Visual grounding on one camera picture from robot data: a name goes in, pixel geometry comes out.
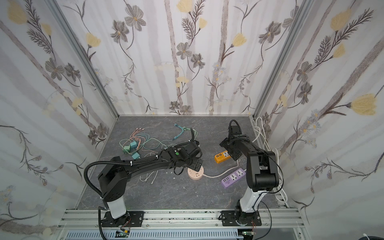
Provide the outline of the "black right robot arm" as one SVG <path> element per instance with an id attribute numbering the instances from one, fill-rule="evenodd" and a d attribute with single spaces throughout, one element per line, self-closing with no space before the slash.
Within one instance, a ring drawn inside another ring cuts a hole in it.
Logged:
<path id="1" fill-rule="evenodd" d="M 278 166 L 274 152 L 257 147 L 238 125 L 229 125 L 228 136 L 220 143 L 233 160 L 247 159 L 246 180 L 248 188 L 235 208 L 235 221 L 246 225 L 257 218 L 257 207 L 263 197 L 279 185 Z"/>

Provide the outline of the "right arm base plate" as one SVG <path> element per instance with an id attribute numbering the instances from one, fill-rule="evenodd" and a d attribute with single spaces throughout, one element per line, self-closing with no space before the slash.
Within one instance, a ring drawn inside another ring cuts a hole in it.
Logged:
<path id="1" fill-rule="evenodd" d="M 221 211 L 218 219 L 223 227 L 258 227 L 262 225 L 259 212 Z"/>

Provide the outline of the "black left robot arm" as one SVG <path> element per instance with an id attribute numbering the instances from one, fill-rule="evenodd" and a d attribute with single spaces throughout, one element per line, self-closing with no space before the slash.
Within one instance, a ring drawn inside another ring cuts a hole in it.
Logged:
<path id="1" fill-rule="evenodd" d="M 137 159 L 123 160 L 120 156 L 110 161 L 98 161 L 84 168 L 84 179 L 87 185 L 103 200 L 106 210 L 110 211 L 114 220 L 127 214 L 124 194 L 127 183 L 136 176 L 167 169 L 189 168 L 198 172 L 202 167 L 203 155 L 199 141 L 188 141 L 161 150 L 153 156 Z M 96 187 L 88 176 L 91 167 L 104 165 L 98 176 L 99 187 Z"/>

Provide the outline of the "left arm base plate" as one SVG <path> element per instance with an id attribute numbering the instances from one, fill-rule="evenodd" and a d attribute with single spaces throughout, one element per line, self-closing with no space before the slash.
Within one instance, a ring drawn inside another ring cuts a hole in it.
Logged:
<path id="1" fill-rule="evenodd" d="M 110 211 L 101 217 L 102 227 L 141 227 L 144 220 L 144 211 L 128 211 L 123 216 L 114 219 Z"/>

